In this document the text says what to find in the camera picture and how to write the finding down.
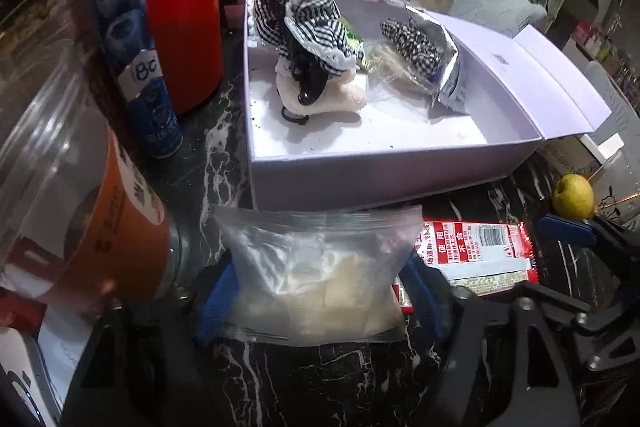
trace black and white checkered fabric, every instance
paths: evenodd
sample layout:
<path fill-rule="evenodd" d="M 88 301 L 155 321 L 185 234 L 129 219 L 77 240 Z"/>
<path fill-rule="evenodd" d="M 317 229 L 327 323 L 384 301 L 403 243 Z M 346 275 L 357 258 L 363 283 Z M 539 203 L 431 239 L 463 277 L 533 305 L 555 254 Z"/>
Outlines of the black and white checkered fabric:
<path fill-rule="evenodd" d="M 289 31 L 330 76 L 355 67 L 355 51 L 347 44 L 335 0 L 255 0 L 254 22 L 260 38 L 276 46 L 282 57 L 289 55 Z"/>
<path fill-rule="evenodd" d="M 433 44 L 427 35 L 422 33 L 415 23 L 402 24 L 393 19 L 380 23 L 382 34 L 390 39 L 402 55 L 421 75 L 430 79 L 440 67 L 442 52 Z"/>

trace yellow pear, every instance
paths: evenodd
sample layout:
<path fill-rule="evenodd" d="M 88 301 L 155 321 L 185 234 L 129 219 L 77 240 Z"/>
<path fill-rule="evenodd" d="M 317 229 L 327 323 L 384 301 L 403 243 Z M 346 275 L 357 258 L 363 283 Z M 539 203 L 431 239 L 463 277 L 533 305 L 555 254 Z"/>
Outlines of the yellow pear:
<path fill-rule="evenodd" d="M 579 174 L 567 174 L 560 178 L 551 202 L 558 216 L 572 221 L 589 219 L 595 208 L 593 189 Z"/>

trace transparent plastic jar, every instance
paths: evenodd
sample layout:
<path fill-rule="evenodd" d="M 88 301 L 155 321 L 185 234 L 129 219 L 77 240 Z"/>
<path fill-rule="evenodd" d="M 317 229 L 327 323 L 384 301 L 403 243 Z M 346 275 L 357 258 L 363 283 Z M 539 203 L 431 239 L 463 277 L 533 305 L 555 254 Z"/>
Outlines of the transparent plastic jar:
<path fill-rule="evenodd" d="M 0 94 L 0 284 L 77 311 L 172 284 L 175 226 L 96 107 L 71 41 L 38 48 Z"/>

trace white sticker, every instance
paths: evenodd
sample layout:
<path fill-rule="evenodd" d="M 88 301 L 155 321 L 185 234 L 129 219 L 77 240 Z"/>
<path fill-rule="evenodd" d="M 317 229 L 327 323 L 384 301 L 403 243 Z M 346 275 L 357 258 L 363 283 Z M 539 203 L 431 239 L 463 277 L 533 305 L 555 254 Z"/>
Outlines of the white sticker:
<path fill-rule="evenodd" d="M 118 77 L 118 85 L 127 102 L 135 100 L 146 84 L 162 76 L 156 50 L 142 50 Z"/>

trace black marble table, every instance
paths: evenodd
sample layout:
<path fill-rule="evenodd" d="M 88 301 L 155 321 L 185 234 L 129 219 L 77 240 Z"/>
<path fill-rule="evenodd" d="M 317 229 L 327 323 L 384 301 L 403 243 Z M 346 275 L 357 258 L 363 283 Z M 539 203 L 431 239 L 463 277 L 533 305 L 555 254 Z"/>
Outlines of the black marble table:
<path fill-rule="evenodd" d="M 187 247 L 188 282 L 222 254 L 210 204 L 251 207 L 244 115 L 242 39 L 224 42 L 225 73 L 219 91 L 182 118 L 180 151 L 146 169 L 171 211 Z M 536 247 L 543 284 L 591 306 L 605 304 L 612 280 L 588 249 L 536 237 L 556 182 L 545 161 L 532 156 L 508 178 L 423 198 L 424 215 L 442 219 L 524 221 Z M 286 347 L 221 339 L 207 347 L 212 395 L 226 425 L 411 426 L 424 412 L 444 353 L 413 315 L 407 334 L 390 344 Z"/>

